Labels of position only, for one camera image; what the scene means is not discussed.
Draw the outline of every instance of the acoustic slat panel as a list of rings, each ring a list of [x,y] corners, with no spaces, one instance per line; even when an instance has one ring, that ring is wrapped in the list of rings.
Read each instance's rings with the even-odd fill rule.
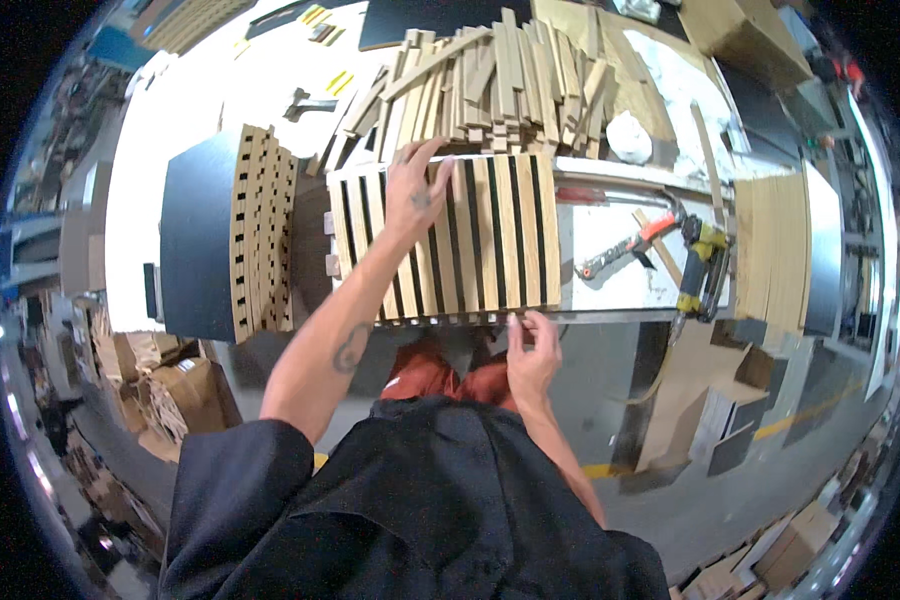
[[[433,181],[440,166],[427,171]],[[330,176],[340,274],[384,229],[380,165]],[[387,320],[560,305],[560,246],[550,159],[518,154],[459,159],[447,205],[416,243],[384,297]]]

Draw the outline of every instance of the cardboard box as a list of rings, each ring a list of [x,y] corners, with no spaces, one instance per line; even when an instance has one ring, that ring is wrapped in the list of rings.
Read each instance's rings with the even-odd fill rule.
[[[840,519],[826,508],[811,502],[791,519],[753,571],[773,593],[789,587],[810,568],[839,523]]]
[[[683,0],[680,21],[700,52],[736,66],[773,91],[813,78],[770,0]]]

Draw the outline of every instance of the workshop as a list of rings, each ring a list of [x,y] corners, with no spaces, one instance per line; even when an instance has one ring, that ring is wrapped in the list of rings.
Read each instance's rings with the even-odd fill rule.
[[[104,3],[21,142],[2,409],[89,589],[839,590],[900,134],[812,3],[287,1]]]

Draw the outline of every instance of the yellow tool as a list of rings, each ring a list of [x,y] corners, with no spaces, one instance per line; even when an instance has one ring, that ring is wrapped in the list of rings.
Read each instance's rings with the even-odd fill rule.
[[[696,215],[687,216],[680,232],[687,246],[687,262],[676,297],[677,313],[670,328],[670,346],[680,338],[688,316],[701,323],[710,323],[717,316],[717,303],[724,291],[733,245],[732,236]]]

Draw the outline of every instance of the workbench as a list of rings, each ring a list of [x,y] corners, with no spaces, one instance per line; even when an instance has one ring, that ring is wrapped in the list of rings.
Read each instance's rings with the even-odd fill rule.
[[[256,36],[248,47],[236,44],[253,19],[280,8],[283,3],[284,0],[259,2],[183,56],[157,54],[139,74],[141,78],[127,108],[114,157],[106,215],[106,284],[110,321],[115,331],[164,330],[162,322],[148,317],[143,265],[160,263],[159,221],[171,158],[220,130],[239,130],[244,123],[261,128],[273,126],[281,145],[297,157],[309,158],[321,153],[339,116],[330,112],[307,112],[297,123],[283,119],[294,90],[302,88],[310,92],[313,100],[329,99],[330,94],[324,90],[330,80],[346,70],[356,74],[338,97],[341,102],[346,102],[348,94],[355,95],[358,90],[370,86],[379,66],[393,60],[395,48],[357,51],[366,2],[332,8],[330,22],[345,31],[330,47],[307,41],[309,30],[300,23],[290,23]],[[571,11],[583,8],[555,4],[554,0],[539,0],[535,5],[538,13],[549,6],[546,17],[552,19],[554,26],[570,33],[577,25],[566,16],[561,17],[564,19],[561,21],[554,8]],[[671,36],[655,32],[644,23],[618,15],[612,17],[645,35],[671,42]],[[677,53],[705,72],[726,98],[735,115],[728,132],[734,150],[750,150],[719,66],[701,54],[692,54],[692,47],[687,42],[677,38],[672,40]],[[621,67],[620,72],[625,71],[626,68]],[[626,95],[628,90],[636,90],[636,87],[622,89],[622,93]],[[643,96],[633,95],[631,107],[636,114],[646,112],[642,101]],[[654,136],[667,136],[662,125],[648,123],[647,127]],[[572,164],[578,161],[582,159],[558,157],[554,162],[554,176],[559,179],[562,169],[593,166]],[[600,162],[596,168],[612,172],[616,177],[658,182],[681,191],[677,195],[682,196],[689,212],[705,222],[714,222],[710,190],[705,180],[678,177],[655,166]],[[768,163],[768,168],[780,166]],[[309,180],[302,177],[297,196],[307,195],[308,202],[326,204],[320,194],[323,186],[322,177]],[[732,202],[732,190],[727,186],[721,188],[721,195],[727,203]],[[562,301],[554,311],[554,317],[567,323],[670,320],[676,312],[673,307],[678,286],[663,268],[655,250],[648,252],[655,270],[644,269],[638,262],[624,259],[595,281],[584,282],[572,274],[575,261],[600,253],[637,229],[633,216],[636,209],[642,209],[649,219],[662,214],[659,205],[648,205],[648,198],[639,193],[621,189],[610,196],[612,198],[608,198],[613,201],[600,205],[557,205]],[[294,231],[316,229],[298,225],[294,223]],[[166,231],[172,225],[163,223],[163,228]],[[672,231],[662,241],[676,265],[683,269],[686,250],[681,234]],[[296,242],[324,246],[328,253],[332,252],[330,241],[323,236]],[[292,284],[307,285],[312,278],[325,277],[322,272],[298,272]],[[173,284],[163,282],[164,287]],[[733,289],[732,278],[728,278],[719,302],[721,317],[732,316]],[[203,290],[202,294],[219,295],[221,303],[229,303],[229,290]]]

